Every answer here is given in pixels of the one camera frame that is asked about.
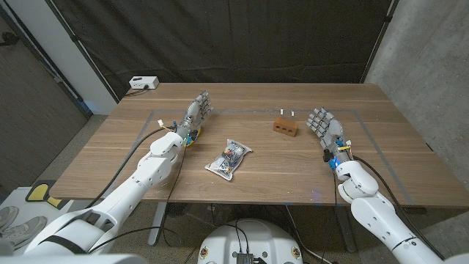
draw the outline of shoe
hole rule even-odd
[[[36,216],[24,224],[9,227],[0,232],[0,238],[10,243],[13,249],[19,249],[29,243],[45,227],[47,218]]]
[[[0,231],[9,227],[16,216],[18,215],[19,209],[15,206],[7,206],[0,210]]]

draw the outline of black backdrop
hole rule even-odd
[[[55,0],[119,98],[160,82],[358,83],[391,0]]]

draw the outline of white power strip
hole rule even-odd
[[[134,76],[129,81],[131,89],[143,89],[148,85],[148,89],[156,89],[160,81],[156,76]]]

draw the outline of packaged snack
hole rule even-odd
[[[214,172],[225,180],[232,180],[233,172],[240,165],[243,160],[243,156],[251,152],[252,149],[248,146],[228,139],[228,146],[226,149],[213,161],[211,164],[207,164],[205,169]]]

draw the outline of wooden block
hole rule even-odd
[[[298,124],[296,122],[286,120],[280,117],[277,117],[276,121],[273,123],[273,130],[275,132],[283,133],[287,136],[295,136],[297,129]]]

